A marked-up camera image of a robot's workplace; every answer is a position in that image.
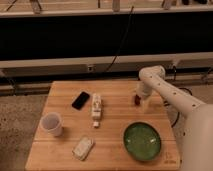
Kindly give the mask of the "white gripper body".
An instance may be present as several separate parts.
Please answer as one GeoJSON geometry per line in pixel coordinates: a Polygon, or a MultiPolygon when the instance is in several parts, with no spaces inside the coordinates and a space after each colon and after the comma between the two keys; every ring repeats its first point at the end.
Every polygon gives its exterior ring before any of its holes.
{"type": "Polygon", "coordinates": [[[139,82],[136,87],[136,95],[141,98],[140,107],[143,112],[147,112],[149,108],[149,97],[152,95],[152,88],[143,82],[139,82]]]}

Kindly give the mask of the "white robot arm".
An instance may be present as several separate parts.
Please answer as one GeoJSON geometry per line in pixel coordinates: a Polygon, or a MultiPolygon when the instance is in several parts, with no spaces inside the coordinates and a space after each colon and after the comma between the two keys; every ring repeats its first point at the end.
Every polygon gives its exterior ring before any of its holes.
{"type": "Polygon", "coordinates": [[[136,95],[141,100],[156,91],[186,118],[179,171],[213,171],[213,104],[166,82],[163,66],[142,68],[139,78],[136,95]]]}

